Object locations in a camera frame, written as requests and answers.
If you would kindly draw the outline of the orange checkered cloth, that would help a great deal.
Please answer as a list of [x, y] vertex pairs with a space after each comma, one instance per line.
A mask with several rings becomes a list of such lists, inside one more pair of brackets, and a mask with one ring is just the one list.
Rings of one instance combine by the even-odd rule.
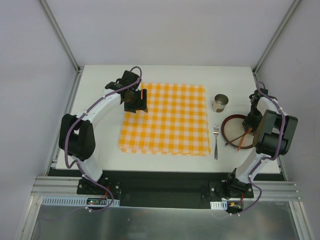
[[126, 113], [118, 148], [124, 153], [208, 156], [211, 153], [202, 85], [143, 83], [148, 111]]

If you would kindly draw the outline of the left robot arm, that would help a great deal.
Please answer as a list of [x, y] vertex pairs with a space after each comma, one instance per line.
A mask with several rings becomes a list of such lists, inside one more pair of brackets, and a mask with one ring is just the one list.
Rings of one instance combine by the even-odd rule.
[[147, 90], [140, 87], [142, 75], [139, 66], [125, 70], [121, 78], [104, 87], [90, 106], [77, 114], [67, 113], [61, 119], [58, 146], [64, 151], [65, 166], [70, 169], [76, 165], [82, 176], [89, 180], [89, 190], [96, 195], [105, 191], [106, 183], [101, 179], [103, 170], [94, 157], [95, 127], [120, 105], [128, 113], [148, 112]]

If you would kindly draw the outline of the red rimmed ceramic plate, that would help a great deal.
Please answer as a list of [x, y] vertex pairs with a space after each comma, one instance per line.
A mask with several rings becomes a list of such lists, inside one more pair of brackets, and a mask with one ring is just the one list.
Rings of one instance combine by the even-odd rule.
[[[228, 117], [226, 117], [221, 126], [221, 132], [224, 140], [227, 142], [242, 136], [246, 130], [242, 126], [242, 122], [245, 119], [245, 115], [242, 114], [232, 114]], [[241, 138], [234, 141], [233, 143], [227, 145], [227, 146], [232, 146], [235, 149], [238, 149], [239, 143], [241, 141]], [[241, 150], [248, 150], [253, 147], [253, 133], [248, 134], [245, 136]]]

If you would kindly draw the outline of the metal cup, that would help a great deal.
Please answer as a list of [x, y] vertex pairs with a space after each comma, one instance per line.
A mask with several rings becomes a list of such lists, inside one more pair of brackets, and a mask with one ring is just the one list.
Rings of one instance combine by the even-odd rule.
[[214, 112], [221, 113], [224, 111], [228, 103], [229, 103], [229, 98], [226, 95], [217, 94], [214, 96], [211, 107]]

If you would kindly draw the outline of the silver fork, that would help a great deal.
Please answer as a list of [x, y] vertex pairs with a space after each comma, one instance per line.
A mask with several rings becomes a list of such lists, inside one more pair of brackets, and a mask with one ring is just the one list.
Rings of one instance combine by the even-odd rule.
[[214, 159], [217, 161], [218, 160], [218, 136], [220, 133], [220, 125], [215, 124], [213, 127], [213, 135], [215, 138], [215, 145], [214, 145]]

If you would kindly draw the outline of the copper spoon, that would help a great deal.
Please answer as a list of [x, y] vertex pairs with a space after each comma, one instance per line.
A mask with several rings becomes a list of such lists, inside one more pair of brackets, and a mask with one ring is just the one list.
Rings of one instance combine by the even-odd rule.
[[244, 133], [243, 135], [241, 135], [241, 136], [239, 136], [239, 137], [237, 137], [237, 138], [235, 138], [233, 140], [230, 140], [230, 141], [226, 142], [224, 145], [227, 146], [227, 145], [233, 143], [234, 141], [236, 141], [238, 139], [242, 139], [243, 137], [245, 137], [245, 135], [247, 135], [247, 133]]

